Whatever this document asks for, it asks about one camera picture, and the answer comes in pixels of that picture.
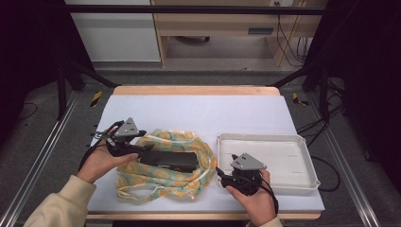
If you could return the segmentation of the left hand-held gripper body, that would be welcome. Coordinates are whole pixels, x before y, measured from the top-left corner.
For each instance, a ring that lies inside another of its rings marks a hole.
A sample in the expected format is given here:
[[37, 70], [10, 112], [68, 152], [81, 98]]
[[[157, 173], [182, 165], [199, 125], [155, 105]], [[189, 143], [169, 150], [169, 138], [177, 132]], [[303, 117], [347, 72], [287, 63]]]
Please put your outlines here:
[[104, 141], [107, 150], [114, 157], [120, 157], [127, 154], [136, 153], [140, 156], [147, 149], [131, 144], [131, 141], [136, 137], [142, 137], [146, 131], [137, 129], [133, 119], [129, 117], [127, 120], [114, 122], [107, 130], [98, 134], [98, 140], [95, 143], [95, 148]]

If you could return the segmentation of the black rectangular box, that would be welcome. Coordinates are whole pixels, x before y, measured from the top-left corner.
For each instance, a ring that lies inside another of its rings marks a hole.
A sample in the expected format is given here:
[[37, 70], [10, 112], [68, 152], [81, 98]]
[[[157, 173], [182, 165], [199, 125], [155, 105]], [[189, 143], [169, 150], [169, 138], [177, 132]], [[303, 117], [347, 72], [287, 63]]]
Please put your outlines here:
[[195, 152], [148, 151], [140, 163], [189, 173], [198, 167], [198, 158]]

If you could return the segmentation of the orange print cloth bag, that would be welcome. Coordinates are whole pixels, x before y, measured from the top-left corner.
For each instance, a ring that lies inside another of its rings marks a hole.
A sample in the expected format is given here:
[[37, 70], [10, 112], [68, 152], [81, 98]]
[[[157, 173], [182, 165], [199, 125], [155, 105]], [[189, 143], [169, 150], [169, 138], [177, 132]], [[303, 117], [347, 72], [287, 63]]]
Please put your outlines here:
[[194, 200], [212, 181], [218, 166], [208, 144], [192, 131], [157, 129], [139, 138], [136, 145], [153, 145], [148, 154], [155, 151], [189, 154], [193, 151], [197, 162], [195, 169], [188, 173], [139, 161], [121, 165], [116, 169], [116, 195], [121, 200], [144, 203], [162, 196]]

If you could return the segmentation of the person's right hand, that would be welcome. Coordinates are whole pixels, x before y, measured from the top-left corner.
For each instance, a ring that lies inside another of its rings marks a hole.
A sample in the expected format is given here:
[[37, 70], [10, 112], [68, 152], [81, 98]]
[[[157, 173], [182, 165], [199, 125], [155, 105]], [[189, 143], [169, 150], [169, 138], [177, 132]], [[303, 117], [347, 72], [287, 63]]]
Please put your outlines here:
[[243, 206], [253, 224], [261, 225], [277, 217], [273, 198], [263, 188], [252, 196], [245, 196], [231, 186], [226, 189]]

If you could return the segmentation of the person's left hand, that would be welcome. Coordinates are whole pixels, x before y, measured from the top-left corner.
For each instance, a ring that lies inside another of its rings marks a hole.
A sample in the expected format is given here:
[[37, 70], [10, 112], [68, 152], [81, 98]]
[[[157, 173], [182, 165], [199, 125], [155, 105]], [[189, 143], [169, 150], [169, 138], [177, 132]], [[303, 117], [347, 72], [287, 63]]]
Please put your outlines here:
[[106, 141], [102, 139], [79, 169], [77, 177], [87, 183], [94, 183], [111, 169], [132, 162], [137, 157], [137, 153], [119, 157], [112, 156], [107, 149]]

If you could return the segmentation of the yellow black tape marker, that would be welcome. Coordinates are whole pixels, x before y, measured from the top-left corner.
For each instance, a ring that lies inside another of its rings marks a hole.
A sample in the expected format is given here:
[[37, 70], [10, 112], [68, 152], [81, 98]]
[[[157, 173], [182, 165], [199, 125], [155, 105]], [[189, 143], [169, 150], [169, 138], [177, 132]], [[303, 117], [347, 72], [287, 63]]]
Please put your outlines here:
[[90, 104], [90, 107], [95, 107], [96, 104], [98, 103], [99, 99], [101, 98], [101, 96], [102, 96], [102, 92], [101, 92], [101, 91], [97, 91], [97, 92], [94, 94], [94, 97], [93, 97], [93, 99], [92, 99], [92, 102], [91, 102], [91, 104]]
[[309, 106], [309, 102], [301, 100], [300, 98], [298, 98], [298, 95], [296, 93], [292, 93], [292, 100], [296, 104], [300, 104], [300, 105], [303, 105], [303, 106]]

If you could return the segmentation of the white plastic tray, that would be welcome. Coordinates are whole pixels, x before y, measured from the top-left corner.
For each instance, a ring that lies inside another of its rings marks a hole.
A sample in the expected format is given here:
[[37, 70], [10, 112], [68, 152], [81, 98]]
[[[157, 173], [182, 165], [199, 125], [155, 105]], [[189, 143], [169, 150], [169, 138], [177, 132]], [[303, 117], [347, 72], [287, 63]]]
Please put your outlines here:
[[223, 133], [218, 137], [218, 167], [234, 170], [232, 155], [251, 155], [270, 173], [270, 186], [280, 196], [306, 196], [320, 186], [305, 139], [299, 135]]

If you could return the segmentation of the white foam mat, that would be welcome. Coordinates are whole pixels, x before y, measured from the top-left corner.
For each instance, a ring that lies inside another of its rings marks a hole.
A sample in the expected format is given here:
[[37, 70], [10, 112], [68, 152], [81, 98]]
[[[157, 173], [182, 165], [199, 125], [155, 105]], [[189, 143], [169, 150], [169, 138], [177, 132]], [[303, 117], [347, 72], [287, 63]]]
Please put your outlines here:
[[[231, 169], [233, 155], [249, 153], [266, 164], [270, 185], [282, 214], [318, 214], [324, 209], [319, 181], [305, 140], [295, 130], [282, 96], [122, 96], [109, 98], [98, 127], [133, 118], [145, 131], [192, 131]], [[211, 182], [194, 200], [161, 197], [135, 204], [116, 194], [116, 173], [96, 183], [89, 203], [93, 218], [134, 213], [211, 214], [244, 213], [241, 205], [218, 182]]]

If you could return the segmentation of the wooden table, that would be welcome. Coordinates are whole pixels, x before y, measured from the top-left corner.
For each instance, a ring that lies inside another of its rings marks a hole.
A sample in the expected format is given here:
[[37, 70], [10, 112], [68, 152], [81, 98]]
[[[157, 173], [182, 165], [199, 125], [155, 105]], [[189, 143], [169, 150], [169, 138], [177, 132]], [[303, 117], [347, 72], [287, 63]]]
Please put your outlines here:
[[[226, 132], [297, 135], [287, 103], [274, 87], [119, 86], [109, 98], [98, 128], [132, 117], [145, 131], [157, 128], [193, 131], [213, 152]], [[116, 172], [96, 182], [89, 219], [245, 220], [240, 204], [216, 180], [194, 199], [162, 197], [145, 204], [116, 196]]]

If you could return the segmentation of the black metal stand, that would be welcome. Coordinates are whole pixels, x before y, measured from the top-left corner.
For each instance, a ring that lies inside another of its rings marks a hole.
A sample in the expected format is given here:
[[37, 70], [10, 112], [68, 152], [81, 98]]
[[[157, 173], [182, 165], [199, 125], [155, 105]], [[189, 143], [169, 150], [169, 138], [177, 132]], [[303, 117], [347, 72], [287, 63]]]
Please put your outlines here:
[[328, 76], [329, 70], [327, 65], [323, 61], [313, 61], [308, 63], [298, 69], [297, 71], [291, 73], [289, 76], [280, 79], [273, 84], [269, 84], [269, 87], [281, 88], [287, 83], [299, 78], [300, 76], [305, 76], [305, 81], [302, 88], [305, 92], [313, 91], [317, 85], [320, 86], [319, 89], [319, 113], [323, 118], [324, 122], [329, 121], [329, 111], [328, 111]]
[[57, 69], [59, 98], [58, 120], [62, 119], [67, 112], [65, 82], [68, 81], [74, 91], [82, 91], [85, 87], [85, 82], [82, 80], [81, 75], [86, 75], [109, 88], [116, 88], [118, 86], [117, 83], [103, 78], [101, 75], [96, 73], [94, 69], [89, 69], [88, 67], [85, 67], [77, 62], [65, 61], [61, 63]]

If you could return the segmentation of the white cabinet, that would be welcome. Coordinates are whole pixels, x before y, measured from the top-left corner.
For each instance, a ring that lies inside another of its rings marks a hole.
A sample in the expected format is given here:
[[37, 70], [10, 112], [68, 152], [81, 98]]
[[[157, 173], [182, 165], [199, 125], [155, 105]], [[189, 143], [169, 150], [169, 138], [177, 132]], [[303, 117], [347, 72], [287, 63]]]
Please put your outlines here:
[[159, 61], [151, 13], [72, 13], [91, 61]]

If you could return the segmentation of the black curtain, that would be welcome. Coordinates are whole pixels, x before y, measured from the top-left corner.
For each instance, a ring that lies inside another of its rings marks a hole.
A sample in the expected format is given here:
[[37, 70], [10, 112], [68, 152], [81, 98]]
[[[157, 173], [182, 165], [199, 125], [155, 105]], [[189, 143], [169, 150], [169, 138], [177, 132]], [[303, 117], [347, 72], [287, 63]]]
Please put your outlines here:
[[[58, 64], [38, 23], [35, 8], [65, 6], [65, 0], [0, 0], [0, 147], [9, 139], [32, 90], [56, 80]], [[95, 70], [69, 12], [39, 10], [68, 57]]]
[[307, 54], [345, 84], [365, 146], [401, 193], [401, 0], [328, 0]]

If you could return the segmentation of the light wooden desk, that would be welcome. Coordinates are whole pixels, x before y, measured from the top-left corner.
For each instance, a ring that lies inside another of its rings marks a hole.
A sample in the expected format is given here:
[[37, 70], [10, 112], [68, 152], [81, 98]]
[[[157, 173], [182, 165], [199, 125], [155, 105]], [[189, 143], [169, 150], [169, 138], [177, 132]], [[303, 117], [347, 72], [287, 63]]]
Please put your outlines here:
[[[153, 6], [239, 6], [324, 8], [328, 0], [150, 0]], [[155, 13], [157, 34], [161, 37], [160, 51], [167, 53], [169, 37], [256, 36], [266, 39], [277, 66], [292, 53], [294, 38], [314, 37], [319, 15], [265, 14], [184, 14]]]

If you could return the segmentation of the aluminium floor rail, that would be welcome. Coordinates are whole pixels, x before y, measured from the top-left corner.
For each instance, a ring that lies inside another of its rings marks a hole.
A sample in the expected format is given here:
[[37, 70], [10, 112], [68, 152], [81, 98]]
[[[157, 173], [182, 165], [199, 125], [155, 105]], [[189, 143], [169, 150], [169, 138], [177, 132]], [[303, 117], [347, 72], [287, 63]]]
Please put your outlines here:
[[341, 108], [342, 102], [339, 95], [328, 95], [324, 104], [328, 105], [327, 123], [323, 123], [322, 135], [327, 143], [328, 150], [335, 162], [338, 173], [340, 174], [341, 184], [347, 189], [347, 193], [351, 198], [353, 205], [360, 217], [364, 227], [381, 227], [379, 220], [368, 201], [351, 165], [346, 160], [340, 144], [333, 133], [331, 126], [333, 124], [332, 117], [336, 113], [335, 108]]
[[77, 105], [79, 96], [80, 92], [73, 91], [71, 93], [64, 114], [61, 116], [60, 119], [56, 121], [52, 131], [47, 136], [46, 141], [41, 148], [41, 151], [37, 155], [35, 162], [26, 174], [26, 177], [24, 178], [24, 181], [17, 191], [13, 201], [11, 202], [10, 206], [5, 211], [3, 216], [0, 218], [0, 227], [13, 227], [13, 225], [15, 224], [36, 182], [38, 181], [48, 158], [52, 154], [54, 147], [59, 141], [65, 125], [67, 124], [71, 113], [74, 111]]

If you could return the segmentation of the black horizontal frame bar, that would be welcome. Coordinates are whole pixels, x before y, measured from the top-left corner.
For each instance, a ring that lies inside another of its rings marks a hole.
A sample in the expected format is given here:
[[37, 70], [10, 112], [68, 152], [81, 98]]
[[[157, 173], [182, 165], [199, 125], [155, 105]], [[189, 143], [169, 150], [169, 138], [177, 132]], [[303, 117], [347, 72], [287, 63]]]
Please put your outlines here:
[[325, 8], [239, 7], [239, 6], [138, 6], [138, 5], [66, 5], [75, 13], [184, 13], [184, 14], [266, 14], [323, 15]]

